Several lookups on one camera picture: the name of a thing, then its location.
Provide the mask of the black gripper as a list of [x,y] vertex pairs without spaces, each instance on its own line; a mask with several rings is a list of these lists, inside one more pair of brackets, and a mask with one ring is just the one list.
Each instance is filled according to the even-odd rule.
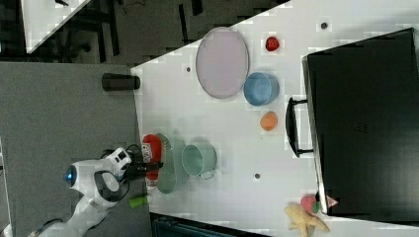
[[158,162],[158,163],[147,163],[145,164],[143,162],[143,158],[142,158],[142,154],[141,153],[135,153],[132,151],[128,151],[127,152],[131,162],[129,163],[129,165],[126,168],[125,174],[124,174],[124,178],[127,179],[128,181],[134,181],[134,180],[138,180],[138,179],[143,179],[146,177],[146,174],[148,173],[157,173],[159,169],[161,169],[164,165],[164,163],[162,162]]

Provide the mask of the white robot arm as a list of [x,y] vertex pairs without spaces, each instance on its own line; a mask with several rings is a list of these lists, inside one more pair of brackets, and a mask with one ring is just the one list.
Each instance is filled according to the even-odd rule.
[[28,237],[83,237],[123,199],[123,181],[131,177],[144,177],[147,172],[158,171],[164,166],[163,162],[140,162],[133,166],[133,159],[132,151],[120,147],[107,150],[100,159],[71,164],[64,181],[69,189],[81,195],[72,216],[67,221],[48,221]]

